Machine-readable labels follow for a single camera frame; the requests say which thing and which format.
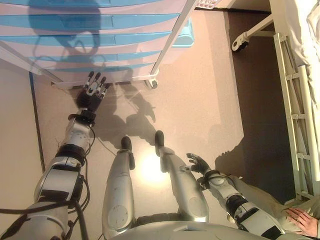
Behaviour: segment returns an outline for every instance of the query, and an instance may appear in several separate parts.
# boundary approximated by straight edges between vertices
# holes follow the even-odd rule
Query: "bed frame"
[[[240,34],[232,51],[244,49],[251,37],[273,36],[287,122],[296,200],[320,195],[320,167],[312,101],[306,66],[296,67],[289,38],[263,29],[273,23],[272,14]]]

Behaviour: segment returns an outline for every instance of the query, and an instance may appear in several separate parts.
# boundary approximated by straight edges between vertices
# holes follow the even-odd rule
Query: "person's hand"
[[[300,208],[289,208],[285,210],[289,216],[287,217],[290,222],[298,226],[301,231],[296,231],[296,234],[308,237],[317,237],[318,233],[318,220],[310,216],[307,212]]]

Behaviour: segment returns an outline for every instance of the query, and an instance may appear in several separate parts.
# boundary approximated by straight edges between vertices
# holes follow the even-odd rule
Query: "sleeve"
[[[316,238],[320,239],[320,224],[319,224],[319,220],[318,220],[318,229],[317,229]]]

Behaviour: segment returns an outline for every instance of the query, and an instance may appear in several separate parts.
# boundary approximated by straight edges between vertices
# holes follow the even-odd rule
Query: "drawer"
[[[38,45],[56,46],[65,48],[75,48],[82,46],[109,47],[120,45],[131,45],[148,42],[161,37],[168,36],[171,32],[152,33],[125,33],[125,34],[78,34],[78,35],[31,35],[31,36],[0,36],[4,42]]]
[[[74,56],[74,55],[104,55],[104,54],[126,54],[139,52],[161,51],[167,43],[169,35],[147,42],[139,42],[128,45],[98,46],[98,47],[63,47],[30,45],[16,42],[3,42],[3,46],[11,52],[18,52],[25,57],[46,57],[46,56]]]
[[[74,55],[67,57],[30,57],[29,59],[38,66],[47,69],[60,68],[98,68],[98,67],[114,67],[114,66],[129,66],[139,64],[155,63],[161,51],[153,52],[138,52],[118,54],[100,54],[100,55]]]
[[[152,32],[170,32],[176,21],[176,17],[155,23],[150,25],[131,27],[131,28],[118,28],[118,29],[103,29],[103,30],[87,30],[86,32],[94,32],[95,34],[136,34],[136,33],[152,33]],[[35,29],[27,27],[18,26],[7,26],[2,24],[0,21],[0,36],[36,36],[36,35],[76,35],[83,33],[84,31],[52,31],[44,29]]]
[[[102,76],[106,77],[106,83],[112,82],[127,82],[134,80],[134,77],[148,76],[154,64],[139,64],[131,66],[123,66],[117,68],[77,68],[64,70],[49,70],[52,74],[63,80],[57,83],[58,87],[68,88],[72,86],[81,86],[87,80],[90,71],[101,72]]]
[[[0,0],[0,3],[33,7],[110,8],[158,1],[161,0]]]
[[[159,0],[150,3],[118,7],[30,7],[6,4],[11,0],[0,0],[0,15],[37,14],[176,14],[181,13],[187,0]]]
[[[177,19],[172,14],[39,14],[0,15],[0,25],[49,31],[98,31],[136,28]]]

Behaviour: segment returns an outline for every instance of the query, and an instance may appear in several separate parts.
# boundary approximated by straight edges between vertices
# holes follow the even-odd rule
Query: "wall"
[[[271,11],[269,0],[222,0],[217,8]]]
[[[0,208],[33,203],[42,174],[29,73],[0,60]],[[17,218],[0,214],[0,234]]]

